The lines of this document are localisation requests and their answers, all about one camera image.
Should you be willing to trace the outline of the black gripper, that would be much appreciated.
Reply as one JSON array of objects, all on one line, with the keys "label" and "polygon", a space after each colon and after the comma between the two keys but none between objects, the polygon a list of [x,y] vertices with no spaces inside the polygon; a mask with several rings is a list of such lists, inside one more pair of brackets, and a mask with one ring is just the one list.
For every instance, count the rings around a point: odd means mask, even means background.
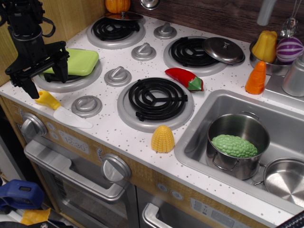
[{"label": "black gripper", "polygon": [[10,32],[17,50],[16,60],[5,70],[14,86],[21,86],[32,99],[39,94],[32,77],[52,68],[57,79],[65,83],[68,79],[68,58],[66,42],[45,44],[42,33],[22,37]]}]

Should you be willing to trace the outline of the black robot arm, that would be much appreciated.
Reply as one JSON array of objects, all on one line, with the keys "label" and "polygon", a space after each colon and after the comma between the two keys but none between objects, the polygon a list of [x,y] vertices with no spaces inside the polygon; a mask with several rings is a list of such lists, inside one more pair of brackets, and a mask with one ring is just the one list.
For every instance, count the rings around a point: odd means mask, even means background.
[{"label": "black robot arm", "polygon": [[0,2],[0,24],[8,24],[8,31],[17,50],[16,60],[5,70],[14,86],[21,87],[33,99],[39,94],[32,78],[53,69],[57,79],[65,83],[68,79],[66,43],[58,41],[45,44],[56,31],[52,20],[44,17],[45,11],[39,0],[2,0]]}]

